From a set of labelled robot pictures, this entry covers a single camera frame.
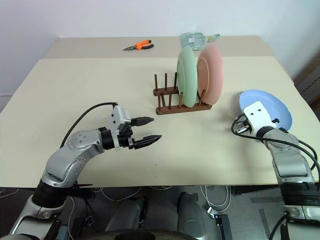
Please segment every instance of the floor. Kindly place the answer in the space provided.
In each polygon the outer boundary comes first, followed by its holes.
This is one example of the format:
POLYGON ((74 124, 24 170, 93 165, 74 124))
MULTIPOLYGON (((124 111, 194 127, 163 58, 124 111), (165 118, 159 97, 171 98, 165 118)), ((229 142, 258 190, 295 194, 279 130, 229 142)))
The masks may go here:
MULTIPOLYGON (((120 199, 134 193, 138 187, 104 188, 105 194, 113 199, 120 199)), ((212 203, 223 202, 226 194, 224 186, 208 186, 208 198, 212 203)), ((4 194, 12 193, 16 188, 8 188, 4 194)), ((220 240, 220 228, 207 214, 208 204, 201 194, 199 186, 174 186, 167 190, 155 190, 142 187, 138 194, 149 200, 148 212, 143 224, 146 229, 177 230, 177 200, 182 192, 198 193, 199 203, 203 209, 208 240, 220 240)), ((19 189, 16 194, 0 198, 0 237, 9 233, 28 197, 33 192, 19 189)), ((75 211, 72 218, 85 216, 85 204, 82 199, 75 198, 75 211)), ((101 192, 90 203, 96 212, 98 229, 102 231, 121 202, 106 199, 101 192)), ((68 198, 66 206, 60 215, 62 224, 68 224, 72 202, 68 198)), ((224 214, 228 214, 232 237, 234 240, 267 240, 273 226, 283 215, 283 202, 278 188, 264 191, 232 195, 230 207, 224 214)), ((275 240, 280 239, 277 232, 275 240)))

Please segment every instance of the dish rack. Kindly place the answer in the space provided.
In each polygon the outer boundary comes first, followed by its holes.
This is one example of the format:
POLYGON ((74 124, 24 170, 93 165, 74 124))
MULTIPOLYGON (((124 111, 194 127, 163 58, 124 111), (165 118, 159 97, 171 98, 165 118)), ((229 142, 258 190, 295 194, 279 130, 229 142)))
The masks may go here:
POLYGON ((158 78, 157 74, 154 74, 155 89, 153 90, 153 95, 158 97, 158 107, 155 109, 157 115, 165 114, 179 114, 188 113, 195 111, 210 110, 212 105, 202 102, 202 98, 205 94, 205 90, 202 90, 199 96, 199 102, 195 103, 192 107, 185 106, 182 102, 184 93, 181 92, 179 95, 179 104, 171 105, 172 95, 179 94, 179 89, 177 87, 177 72, 174 73, 174 86, 168 86, 168 74, 164 74, 164 87, 158 88, 158 78), (166 106, 165 95, 169 95, 169 104, 166 106))

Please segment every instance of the blue plate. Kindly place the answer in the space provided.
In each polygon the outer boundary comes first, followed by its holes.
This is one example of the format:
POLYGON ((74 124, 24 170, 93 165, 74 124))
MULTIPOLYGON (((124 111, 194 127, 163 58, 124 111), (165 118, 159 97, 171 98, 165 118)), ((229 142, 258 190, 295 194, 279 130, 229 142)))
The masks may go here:
POLYGON ((289 131, 292 126, 292 117, 287 106, 272 94, 261 90, 247 90, 240 94, 239 104, 241 110, 260 101, 268 111, 271 120, 279 119, 278 128, 289 131))

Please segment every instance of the green plate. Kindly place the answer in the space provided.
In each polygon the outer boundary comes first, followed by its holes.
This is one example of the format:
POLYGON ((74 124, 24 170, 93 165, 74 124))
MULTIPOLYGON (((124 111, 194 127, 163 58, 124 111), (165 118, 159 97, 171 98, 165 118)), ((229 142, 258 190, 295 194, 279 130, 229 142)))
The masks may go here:
POLYGON ((176 72, 179 93, 183 93, 182 102, 191 108, 197 99, 198 75, 196 58, 190 46, 180 51, 176 72))

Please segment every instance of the white wall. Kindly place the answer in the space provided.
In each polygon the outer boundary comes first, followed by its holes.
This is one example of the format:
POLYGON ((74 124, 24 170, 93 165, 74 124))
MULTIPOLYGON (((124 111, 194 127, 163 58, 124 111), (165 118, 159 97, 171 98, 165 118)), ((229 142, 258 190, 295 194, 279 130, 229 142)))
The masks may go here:
POLYGON ((2 0, 1 94, 60 37, 255 35, 294 77, 320 48, 320 0, 2 0))

